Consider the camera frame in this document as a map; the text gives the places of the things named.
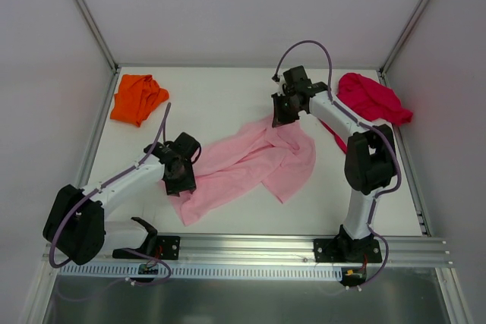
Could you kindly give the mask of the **light pink t shirt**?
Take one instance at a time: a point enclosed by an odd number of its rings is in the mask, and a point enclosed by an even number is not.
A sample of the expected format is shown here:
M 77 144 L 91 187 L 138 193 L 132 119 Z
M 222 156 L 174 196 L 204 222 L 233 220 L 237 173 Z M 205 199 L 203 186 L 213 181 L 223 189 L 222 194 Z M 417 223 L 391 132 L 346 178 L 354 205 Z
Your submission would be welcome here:
M 196 190 L 169 199 L 183 225 L 193 225 L 259 184 L 281 203 L 303 188 L 316 162 L 314 139 L 298 122 L 273 127 L 272 121 L 268 116 L 247 123 L 202 148 L 194 164 Z

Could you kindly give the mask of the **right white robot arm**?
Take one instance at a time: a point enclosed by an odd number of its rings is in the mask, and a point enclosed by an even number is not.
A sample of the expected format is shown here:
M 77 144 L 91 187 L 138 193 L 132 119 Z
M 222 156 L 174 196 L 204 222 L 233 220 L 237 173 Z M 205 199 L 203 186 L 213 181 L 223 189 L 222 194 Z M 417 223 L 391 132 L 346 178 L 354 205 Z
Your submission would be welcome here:
M 330 86 L 314 83 L 302 66 L 274 74 L 273 127 L 291 124 L 306 112 L 324 122 L 346 144 L 344 173 L 351 188 L 349 208 L 338 234 L 314 241 L 319 263 L 381 263 L 380 241 L 371 225 L 377 201 L 400 179 L 392 129 L 373 126 L 344 106 Z

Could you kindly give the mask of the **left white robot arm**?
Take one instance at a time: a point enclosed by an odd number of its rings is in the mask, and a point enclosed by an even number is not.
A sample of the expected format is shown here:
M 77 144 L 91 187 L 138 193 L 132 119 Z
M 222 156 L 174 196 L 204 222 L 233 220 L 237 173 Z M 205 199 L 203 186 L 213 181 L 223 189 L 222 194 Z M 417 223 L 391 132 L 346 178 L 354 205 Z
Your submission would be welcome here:
M 55 197 L 43 237 L 79 266 L 104 252 L 115 259 L 177 259 L 178 251 L 141 217 L 125 222 L 107 218 L 131 195 L 153 184 L 163 184 L 168 197 L 195 192 L 193 165 L 200 154 L 200 143 L 182 132 L 173 141 L 150 144 L 140 160 L 105 182 L 64 186 Z

